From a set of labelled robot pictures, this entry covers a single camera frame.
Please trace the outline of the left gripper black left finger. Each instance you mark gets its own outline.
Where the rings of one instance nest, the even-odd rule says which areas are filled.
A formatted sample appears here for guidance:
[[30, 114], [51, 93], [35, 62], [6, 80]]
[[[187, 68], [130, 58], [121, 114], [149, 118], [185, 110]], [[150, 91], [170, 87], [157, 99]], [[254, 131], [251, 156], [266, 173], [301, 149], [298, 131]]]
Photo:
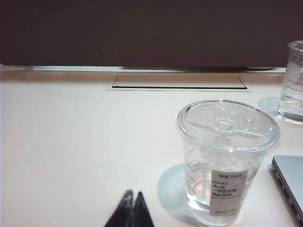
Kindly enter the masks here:
[[133, 227], [133, 202], [134, 194], [132, 190], [126, 190], [120, 199], [115, 211], [104, 225], [105, 227]]

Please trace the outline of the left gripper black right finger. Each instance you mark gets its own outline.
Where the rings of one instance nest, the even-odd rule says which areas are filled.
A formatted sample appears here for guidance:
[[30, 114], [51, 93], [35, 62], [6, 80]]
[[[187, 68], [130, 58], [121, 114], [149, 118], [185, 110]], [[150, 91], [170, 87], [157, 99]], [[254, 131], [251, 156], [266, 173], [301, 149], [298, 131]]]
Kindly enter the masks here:
[[142, 192], [139, 192], [134, 204], [133, 227], [154, 227]]

